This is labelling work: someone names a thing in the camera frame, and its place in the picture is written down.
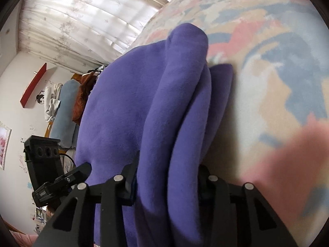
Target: black cable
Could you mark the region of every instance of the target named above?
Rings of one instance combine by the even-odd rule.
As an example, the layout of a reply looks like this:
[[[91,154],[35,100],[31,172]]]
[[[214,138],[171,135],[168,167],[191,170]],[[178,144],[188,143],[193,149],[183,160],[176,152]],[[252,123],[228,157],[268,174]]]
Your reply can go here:
[[[63,156],[68,157],[68,158],[73,162],[73,165],[76,167],[75,162],[73,161],[73,159],[72,159],[69,155],[67,155],[67,154],[65,154],[65,153],[61,153],[60,155],[63,155]]]

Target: purple fleece cloth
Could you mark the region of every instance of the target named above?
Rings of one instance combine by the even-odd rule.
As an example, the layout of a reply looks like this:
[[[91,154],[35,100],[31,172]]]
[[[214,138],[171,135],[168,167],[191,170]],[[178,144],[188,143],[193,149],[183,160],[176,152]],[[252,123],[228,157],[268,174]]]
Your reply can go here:
[[[198,166],[222,119],[233,70],[207,67],[208,38],[185,23],[167,40],[137,47],[100,75],[83,113],[76,164],[87,183],[119,174],[140,150],[138,191],[124,207],[129,247],[201,246]],[[100,243],[100,207],[95,242]]]

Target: pink painting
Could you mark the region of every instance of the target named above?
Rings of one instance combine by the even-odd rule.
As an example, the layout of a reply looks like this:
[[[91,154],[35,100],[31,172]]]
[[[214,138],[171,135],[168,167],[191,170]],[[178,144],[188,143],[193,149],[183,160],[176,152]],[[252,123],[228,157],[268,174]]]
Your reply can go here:
[[[0,168],[3,170],[5,165],[6,151],[11,129],[0,122]]]

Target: metal bolt head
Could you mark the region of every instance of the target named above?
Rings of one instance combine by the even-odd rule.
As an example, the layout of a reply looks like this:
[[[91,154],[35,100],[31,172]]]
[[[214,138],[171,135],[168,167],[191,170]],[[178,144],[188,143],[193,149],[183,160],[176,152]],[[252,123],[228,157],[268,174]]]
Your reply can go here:
[[[84,190],[87,187],[86,183],[80,183],[78,184],[78,190]]]
[[[123,180],[123,176],[122,175],[116,175],[113,177],[114,181],[115,182],[120,182]]]
[[[251,184],[251,183],[245,183],[245,184],[244,184],[244,187],[245,187],[246,189],[248,189],[248,190],[253,190],[253,189],[254,189],[254,185]]]
[[[216,182],[218,180],[218,177],[217,176],[214,176],[214,175],[210,175],[208,176],[208,179],[211,181],[211,182]]]

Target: white towel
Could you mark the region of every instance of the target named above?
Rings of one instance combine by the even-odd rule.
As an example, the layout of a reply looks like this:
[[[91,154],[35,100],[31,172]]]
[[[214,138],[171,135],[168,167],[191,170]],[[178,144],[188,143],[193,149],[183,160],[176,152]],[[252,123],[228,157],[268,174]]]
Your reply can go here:
[[[56,111],[60,105],[60,101],[58,100],[60,95],[60,89],[63,85],[55,84],[54,89],[55,93],[52,94],[51,87],[47,86],[44,90],[44,119],[46,122],[50,122],[54,120]]]

